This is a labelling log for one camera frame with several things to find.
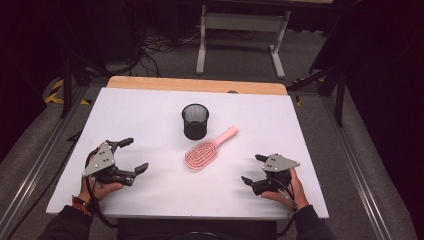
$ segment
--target sleeve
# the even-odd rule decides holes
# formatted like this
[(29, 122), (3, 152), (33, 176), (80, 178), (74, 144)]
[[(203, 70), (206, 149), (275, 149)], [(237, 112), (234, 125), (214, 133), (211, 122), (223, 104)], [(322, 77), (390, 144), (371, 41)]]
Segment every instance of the sleeve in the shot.
[(86, 240), (93, 219), (78, 209), (65, 206), (47, 225), (38, 240)]
[(319, 219), (312, 205), (296, 213), (297, 240), (336, 239), (330, 228)]

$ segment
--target aluminum rail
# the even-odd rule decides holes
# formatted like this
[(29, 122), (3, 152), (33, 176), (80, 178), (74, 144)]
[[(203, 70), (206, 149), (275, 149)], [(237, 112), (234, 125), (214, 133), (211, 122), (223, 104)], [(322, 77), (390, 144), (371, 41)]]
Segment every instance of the aluminum rail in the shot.
[(32, 192), (37, 186), (38, 181), (40, 180), (47, 164), (49, 163), (51, 156), (54, 152), (54, 149), (57, 145), (58, 140), (62, 136), (63, 131), (69, 123), (72, 115), (75, 113), (75, 110), (78, 108), (79, 103), (83, 99), (85, 93), (87, 92), (86, 87), (79, 87), (75, 91), (75, 97), (73, 98), (73, 106), (69, 110), (68, 114), (62, 119), (59, 119), (57, 122), (52, 134), (44, 145), (43, 150), (38, 155), (37, 160), (34, 162), (33, 167), (29, 171), (25, 180), (22, 182), (19, 187), (18, 192), (13, 198), (9, 208), (6, 210), (0, 221), (0, 239), (4, 240), (7, 238), (7, 235), (10, 233), (14, 224), (17, 222), (19, 215), (25, 207), (25, 204), (28, 202)]
[(321, 97), (321, 102), (325, 108), (325, 112), (328, 115), (332, 126), (337, 134), (337, 137), (340, 141), (341, 146), (346, 154), (346, 165), (350, 174), (352, 175), (353, 181), (355, 183), (356, 189), (359, 193), (362, 203), (364, 204), (365, 210), (368, 214), (368, 217), (371, 221), (371, 225), (374, 229), (374, 232), (378, 239), (392, 239), (387, 226), (384, 222), (383, 217), (380, 214), (377, 203), (374, 199), (374, 196), (368, 187), (367, 181), (365, 180), (364, 175), (359, 167), (358, 160), (355, 157), (355, 154), (352, 150), (352, 147), (349, 143), (349, 140), (346, 137), (343, 128), (340, 128), (337, 124), (337, 121), (334, 117), (334, 107), (331, 102), (331, 99), (328, 97)]

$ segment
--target pink hairbrush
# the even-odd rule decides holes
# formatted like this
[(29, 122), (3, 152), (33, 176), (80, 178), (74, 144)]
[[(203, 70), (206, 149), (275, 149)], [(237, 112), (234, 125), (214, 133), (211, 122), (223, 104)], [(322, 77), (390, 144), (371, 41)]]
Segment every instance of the pink hairbrush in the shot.
[(201, 143), (193, 150), (187, 152), (185, 156), (187, 166), (194, 170), (206, 167), (215, 159), (219, 144), (234, 136), (237, 132), (238, 128), (232, 126), (217, 139)]

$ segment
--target wrist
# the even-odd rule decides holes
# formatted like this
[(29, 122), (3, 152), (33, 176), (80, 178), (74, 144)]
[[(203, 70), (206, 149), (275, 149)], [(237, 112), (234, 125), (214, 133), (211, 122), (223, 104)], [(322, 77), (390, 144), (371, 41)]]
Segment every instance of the wrist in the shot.
[(86, 193), (86, 192), (82, 192), (78, 195), (78, 198), (83, 200), (86, 204), (88, 204), (90, 202), (90, 194)]
[(299, 211), (300, 209), (309, 206), (308, 201), (296, 201), (297, 203), (297, 210)]

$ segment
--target wooden table edge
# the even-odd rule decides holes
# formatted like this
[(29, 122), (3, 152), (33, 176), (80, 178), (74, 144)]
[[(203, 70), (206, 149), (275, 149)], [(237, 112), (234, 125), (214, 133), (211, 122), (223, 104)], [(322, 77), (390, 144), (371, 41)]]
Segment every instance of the wooden table edge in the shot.
[(235, 91), (241, 94), (288, 95), (286, 87), (283, 84), (279, 83), (218, 81), (181, 78), (114, 76), (110, 78), (107, 87), (221, 93)]

